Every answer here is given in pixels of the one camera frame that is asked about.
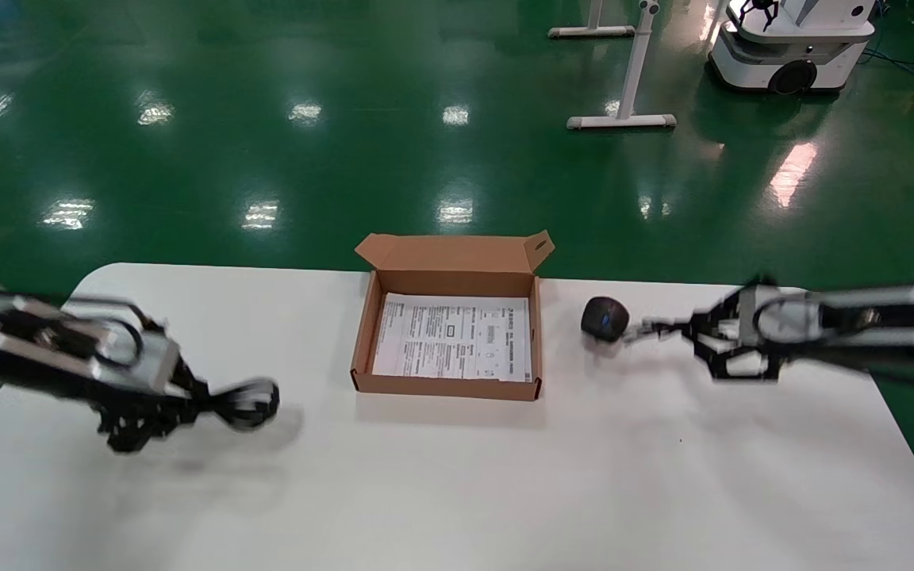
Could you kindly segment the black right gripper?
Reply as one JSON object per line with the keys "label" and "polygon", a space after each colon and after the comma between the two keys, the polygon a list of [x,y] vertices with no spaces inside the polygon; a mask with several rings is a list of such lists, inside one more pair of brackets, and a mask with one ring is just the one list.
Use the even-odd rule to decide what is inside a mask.
{"label": "black right gripper", "polygon": [[[702,361],[715,381],[776,382],[777,357],[761,350],[761,336],[752,326],[752,311],[740,310],[740,297],[766,281],[748,281],[730,295],[685,321],[645,320],[632,328],[639,339],[667,339],[678,334],[689,341],[693,355]],[[713,333],[713,336],[701,333]]]}

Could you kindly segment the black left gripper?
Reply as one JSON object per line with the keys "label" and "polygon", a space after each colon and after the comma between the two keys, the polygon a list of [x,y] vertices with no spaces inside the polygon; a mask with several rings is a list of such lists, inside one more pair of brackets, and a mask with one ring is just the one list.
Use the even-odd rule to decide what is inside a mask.
{"label": "black left gripper", "polygon": [[112,452],[141,452],[152,440],[164,440],[181,429],[193,427],[200,419],[219,418],[206,406],[233,406],[235,393],[211,393],[198,380],[184,358],[178,358],[171,383],[184,395],[138,393],[121,388],[99,390],[98,433],[106,437]]}

